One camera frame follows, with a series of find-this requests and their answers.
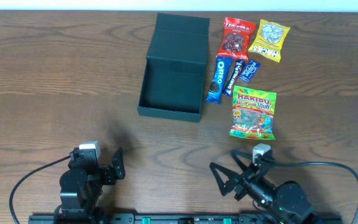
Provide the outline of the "blue Oreo cookie pack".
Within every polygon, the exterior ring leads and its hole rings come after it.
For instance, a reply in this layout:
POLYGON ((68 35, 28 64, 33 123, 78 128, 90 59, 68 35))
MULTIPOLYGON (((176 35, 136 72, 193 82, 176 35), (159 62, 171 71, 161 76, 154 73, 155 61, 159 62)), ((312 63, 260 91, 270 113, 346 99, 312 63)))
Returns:
POLYGON ((224 83, 229 73, 231 64, 231 57, 216 57, 215 73, 205 99, 206 103, 220 104, 224 83))

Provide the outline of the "red snack bag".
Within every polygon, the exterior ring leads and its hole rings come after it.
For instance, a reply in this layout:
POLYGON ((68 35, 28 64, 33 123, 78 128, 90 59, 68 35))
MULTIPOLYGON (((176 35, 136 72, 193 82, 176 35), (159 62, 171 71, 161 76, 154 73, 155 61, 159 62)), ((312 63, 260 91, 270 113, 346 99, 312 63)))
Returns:
POLYGON ((248 61, 247 51, 255 28, 256 24, 253 22, 226 17, 224 20, 223 38, 216 56, 248 61))

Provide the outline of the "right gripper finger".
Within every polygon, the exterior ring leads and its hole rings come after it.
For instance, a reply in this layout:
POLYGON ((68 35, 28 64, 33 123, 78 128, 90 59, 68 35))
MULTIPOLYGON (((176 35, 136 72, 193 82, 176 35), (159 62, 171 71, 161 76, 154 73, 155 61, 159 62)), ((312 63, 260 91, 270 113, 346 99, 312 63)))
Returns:
POLYGON ((246 171, 249 166, 245 165, 241 160, 240 158, 243 157, 245 159, 252 159, 252 155, 251 154, 248 154, 248 153, 245 153, 245 152, 241 152, 241 151, 238 151, 238 150, 232 150, 231 151, 231 156, 232 158, 234 159, 234 161, 236 162, 236 164, 241 168, 242 171, 246 171))
POLYGON ((214 162, 211 162, 209 164, 209 168, 211 169, 211 172, 216 179, 219 191, 222 196, 226 196, 227 194, 232 192, 238 185, 240 175, 237 172, 234 172, 233 170, 230 170, 214 162), (219 175, 219 173, 222 173, 223 176, 226 176, 227 180, 224 181, 223 178, 219 175))

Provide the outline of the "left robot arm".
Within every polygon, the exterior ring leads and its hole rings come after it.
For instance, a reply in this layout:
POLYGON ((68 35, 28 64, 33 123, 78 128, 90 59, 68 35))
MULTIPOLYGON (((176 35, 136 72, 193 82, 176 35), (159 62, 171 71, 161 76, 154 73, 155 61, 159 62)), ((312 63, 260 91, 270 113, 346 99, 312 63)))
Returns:
POLYGON ((123 150, 112 156, 111 164, 98 164, 95 144, 82 144, 69 153, 69 170, 60 177, 61 205, 53 214, 54 223, 109 223, 109 215, 96 206, 104 185, 115 185, 126 176, 123 150))

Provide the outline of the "Haribo worms gummy bag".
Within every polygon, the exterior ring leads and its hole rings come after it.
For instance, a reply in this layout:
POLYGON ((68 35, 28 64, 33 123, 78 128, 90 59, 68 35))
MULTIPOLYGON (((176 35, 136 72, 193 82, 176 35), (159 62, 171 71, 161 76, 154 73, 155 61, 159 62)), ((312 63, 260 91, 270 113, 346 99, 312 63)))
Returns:
POLYGON ((276 100, 274 92, 235 85, 229 135, 242 139, 275 140, 272 129, 276 100))

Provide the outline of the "dark green box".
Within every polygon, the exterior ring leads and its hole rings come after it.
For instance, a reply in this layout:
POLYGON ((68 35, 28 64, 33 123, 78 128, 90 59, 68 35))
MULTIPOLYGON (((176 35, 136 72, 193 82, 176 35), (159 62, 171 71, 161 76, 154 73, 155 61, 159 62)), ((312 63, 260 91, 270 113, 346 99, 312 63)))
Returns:
POLYGON ((209 19, 159 13, 146 54, 138 114, 198 122, 208 63, 209 19))

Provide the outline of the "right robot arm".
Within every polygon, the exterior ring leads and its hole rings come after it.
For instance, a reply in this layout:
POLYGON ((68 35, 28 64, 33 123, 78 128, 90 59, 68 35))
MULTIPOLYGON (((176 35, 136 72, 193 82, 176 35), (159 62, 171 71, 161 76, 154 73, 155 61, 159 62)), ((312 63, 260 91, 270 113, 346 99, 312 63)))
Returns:
POLYGON ((272 150, 253 150, 252 163, 248 166, 240 161, 240 157, 249 155, 239 151, 232 151, 231 155, 237 165, 242 169, 239 174, 210 163, 211 169, 218 184, 221 195, 225 196, 232 191, 234 198, 242 200, 249 196, 257 205, 264 208, 276 223, 323 223, 312 205, 309 203, 306 193, 297 182, 287 181, 278 187, 270 183, 264 175, 272 167, 272 150))

